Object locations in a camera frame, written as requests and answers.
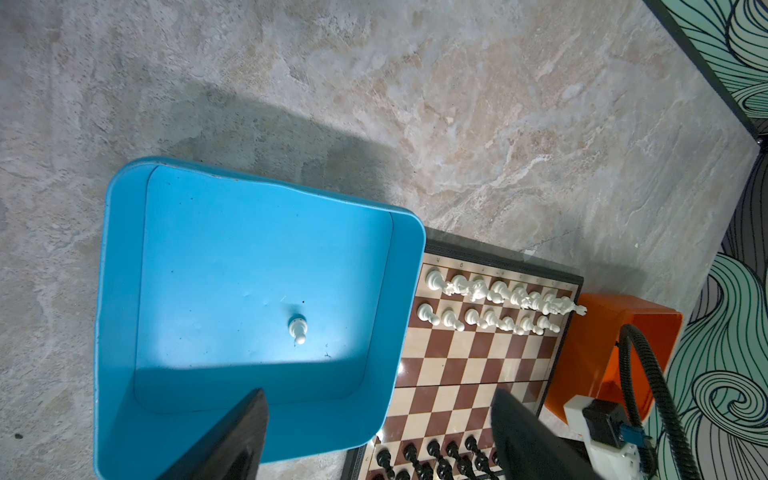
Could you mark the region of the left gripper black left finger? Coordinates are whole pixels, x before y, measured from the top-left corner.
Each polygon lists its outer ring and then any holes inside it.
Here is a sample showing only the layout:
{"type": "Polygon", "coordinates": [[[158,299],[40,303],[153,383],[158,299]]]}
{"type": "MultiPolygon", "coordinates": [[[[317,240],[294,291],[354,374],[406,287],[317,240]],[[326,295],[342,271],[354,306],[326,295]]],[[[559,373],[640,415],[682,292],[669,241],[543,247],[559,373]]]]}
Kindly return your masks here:
{"type": "Polygon", "coordinates": [[[254,389],[159,479],[255,479],[268,420],[266,395],[254,389]]]}

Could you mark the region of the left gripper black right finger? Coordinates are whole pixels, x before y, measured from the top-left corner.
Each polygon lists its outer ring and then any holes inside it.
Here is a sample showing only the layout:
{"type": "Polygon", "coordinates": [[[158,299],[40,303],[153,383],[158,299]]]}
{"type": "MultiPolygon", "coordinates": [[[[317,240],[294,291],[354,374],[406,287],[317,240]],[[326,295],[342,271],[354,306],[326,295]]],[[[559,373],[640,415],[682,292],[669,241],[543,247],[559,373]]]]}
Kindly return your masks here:
{"type": "Polygon", "coordinates": [[[508,391],[497,389],[491,429],[506,479],[599,479],[592,466],[508,391]]]}

